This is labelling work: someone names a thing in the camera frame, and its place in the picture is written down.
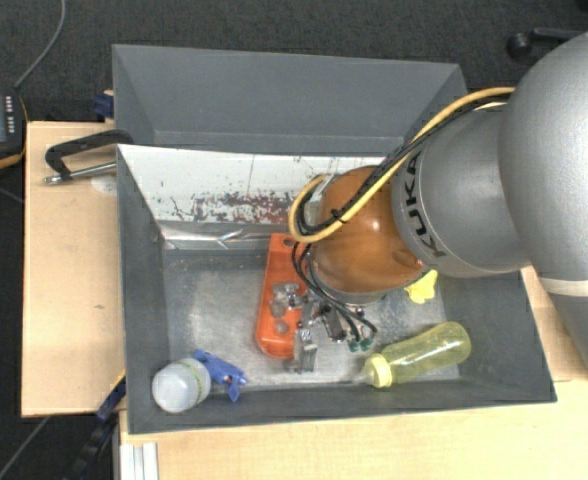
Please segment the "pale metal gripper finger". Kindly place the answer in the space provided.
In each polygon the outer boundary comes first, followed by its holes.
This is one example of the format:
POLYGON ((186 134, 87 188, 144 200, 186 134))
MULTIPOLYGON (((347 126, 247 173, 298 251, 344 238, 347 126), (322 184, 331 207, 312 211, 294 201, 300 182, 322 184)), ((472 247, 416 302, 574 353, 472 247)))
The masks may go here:
POLYGON ((302 331, 302 370, 312 372, 315 368, 318 346, 310 330, 302 331))
POLYGON ((288 369, 293 372, 303 372, 308 363, 308 331, 298 329, 294 333, 293 357, 288 362, 288 369))

